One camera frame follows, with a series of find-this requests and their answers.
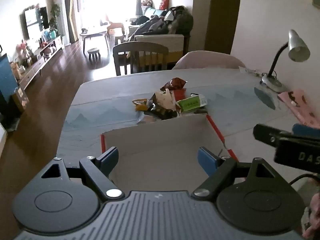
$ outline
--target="red edge strip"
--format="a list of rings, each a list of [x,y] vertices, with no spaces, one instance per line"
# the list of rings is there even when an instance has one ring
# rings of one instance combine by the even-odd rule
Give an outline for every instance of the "red edge strip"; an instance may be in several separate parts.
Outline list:
[[[212,120],[211,116],[207,114],[207,119],[209,121],[209,123],[211,124],[212,128],[215,130],[215,132],[217,133],[218,137],[220,138],[220,140],[222,141],[222,143],[225,143],[225,139],[222,135],[222,133],[219,131],[218,127],[216,126],[216,124],[214,123],[214,121]],[[236,157],[235,153],[233,152],[233,150],[229,149],[227,150],[228,153],[230,154],[230,156],[236,160],[237,162],[239,162],[238,158]]]
[[[105,153],[106,152],[106,141],[104,139],[103,134],[100,135],[100,139],[101,139],[101,151],[102,151],[102,153]]]

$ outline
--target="pink chair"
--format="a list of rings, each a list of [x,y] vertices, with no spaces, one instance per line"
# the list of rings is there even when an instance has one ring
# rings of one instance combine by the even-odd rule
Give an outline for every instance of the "pink chair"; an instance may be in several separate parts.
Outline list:
[[[236,57],[229,54],[198,50],[187,53],[175,65],[173,69],[187,68],[238,68],[245,65]]]

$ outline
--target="pink card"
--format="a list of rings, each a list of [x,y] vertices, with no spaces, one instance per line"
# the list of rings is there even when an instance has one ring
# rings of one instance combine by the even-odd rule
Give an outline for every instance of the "pink card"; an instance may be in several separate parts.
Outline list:
[[[302,124],[320,128],[320,122],[306,102],[305,93],[302,89],[284,92],[279,94],[278,97],[291,109]]]

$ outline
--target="coffee table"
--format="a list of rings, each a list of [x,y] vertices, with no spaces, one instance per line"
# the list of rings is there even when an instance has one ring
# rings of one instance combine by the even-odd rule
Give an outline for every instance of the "coffee table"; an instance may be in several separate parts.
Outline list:
[[[87,33],[80,33],[81,39],[83,40],[83,54],[85,54],[85,39],[88,38],[93,38],[93,37],[99,37],[99,36],[104,36],[107,44],[107,48],[109,51],[109,45],[108,45],[108,40],[107,40],[107,35],[108,35],[108,27],[111,24],[99,26],[99,27],[94,27],[94,28],[88,28]]]

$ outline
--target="green snack package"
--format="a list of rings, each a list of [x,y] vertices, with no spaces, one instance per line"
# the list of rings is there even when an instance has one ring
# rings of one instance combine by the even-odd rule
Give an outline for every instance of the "green snack package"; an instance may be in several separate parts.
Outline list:
[[[201,106],[206,106],[208,104],[207,99],[204,95],[197,95],[190,98],[186,98],[177,102],[178,106],[181,108],[181,112],[186,112],[192,109],[199,108]]]

